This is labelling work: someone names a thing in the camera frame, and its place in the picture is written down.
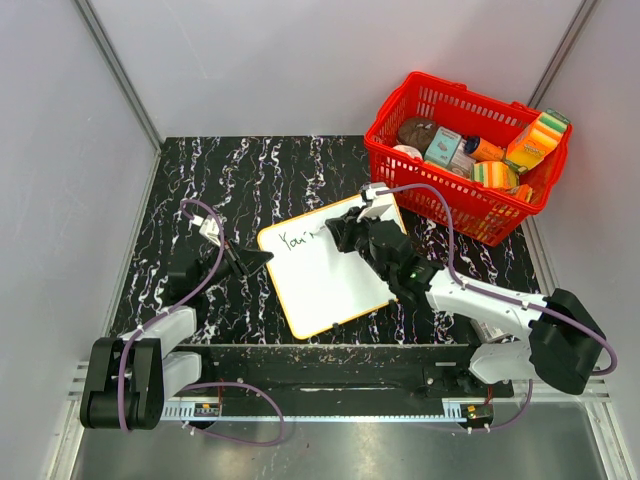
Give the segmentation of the white board yellow frame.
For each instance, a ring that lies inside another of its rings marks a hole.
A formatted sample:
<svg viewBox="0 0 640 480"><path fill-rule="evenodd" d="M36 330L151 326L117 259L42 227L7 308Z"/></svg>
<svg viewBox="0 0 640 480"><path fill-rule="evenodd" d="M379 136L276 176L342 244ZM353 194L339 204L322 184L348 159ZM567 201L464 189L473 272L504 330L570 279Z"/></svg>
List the white board yellow frame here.
<svg viewBox="0 0 640 480"><path fill-rule="evenodd" d="M274 254L267 269L293 336L299 340L389 304L387 284L356 252L341 253L331 234L313 236L326 220L364 204L360 195L262 229L261 250Z"/></svg>

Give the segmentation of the white marker black cap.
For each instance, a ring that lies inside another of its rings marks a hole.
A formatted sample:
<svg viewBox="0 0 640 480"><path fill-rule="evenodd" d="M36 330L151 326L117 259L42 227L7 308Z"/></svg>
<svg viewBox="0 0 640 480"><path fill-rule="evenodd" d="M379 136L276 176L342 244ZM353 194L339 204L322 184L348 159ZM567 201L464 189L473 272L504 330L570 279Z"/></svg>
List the white marker black cap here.
<svg viewBox="0 0 640 480"><path fill-rule="evenodd" d="M322 226L318 227L316 230L312 231L311 234L313 236L317 236L317 235L321 235L321 234L323 234L325 232L328 232L328 231L329 231L328 227L326 225L322 225Z"/></svg>

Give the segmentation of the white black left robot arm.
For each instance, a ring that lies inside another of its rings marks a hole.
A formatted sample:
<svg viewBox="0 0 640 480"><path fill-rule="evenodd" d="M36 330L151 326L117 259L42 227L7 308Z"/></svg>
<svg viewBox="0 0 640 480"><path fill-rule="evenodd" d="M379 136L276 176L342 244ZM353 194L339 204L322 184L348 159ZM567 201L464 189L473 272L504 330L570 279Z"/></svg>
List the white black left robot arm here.
<svg viewBox="0 0 640 480"><path fill-rule="evenodd" d="M202 259L171 262L159 318L118 338L94 342L81 399L82 426L151 430L161 419L165 401L184 387L199 396L211 392L215 369L198 354L176 347L198 329L208 288L227 278L249 277L273 258L271 252L227 241Z"/></svg>

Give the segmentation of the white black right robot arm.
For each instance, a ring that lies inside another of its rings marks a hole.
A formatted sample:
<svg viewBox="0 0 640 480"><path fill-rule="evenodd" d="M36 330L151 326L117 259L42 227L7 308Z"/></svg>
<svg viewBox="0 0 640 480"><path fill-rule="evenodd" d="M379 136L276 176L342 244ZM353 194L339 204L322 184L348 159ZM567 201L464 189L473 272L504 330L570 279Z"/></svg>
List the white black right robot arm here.
<svg viewBox="0 0 640 480"><path fill-rule="evenodd" d="M476 396L503 380L539 379L570 395L584 392L606 337L575 294L557 288L527 294L473 280L420 255L392 220L364 218L353 207L326 221L337 250L356 253L400 304L477 320L513 336L483 343L454 375Z"/></svg>

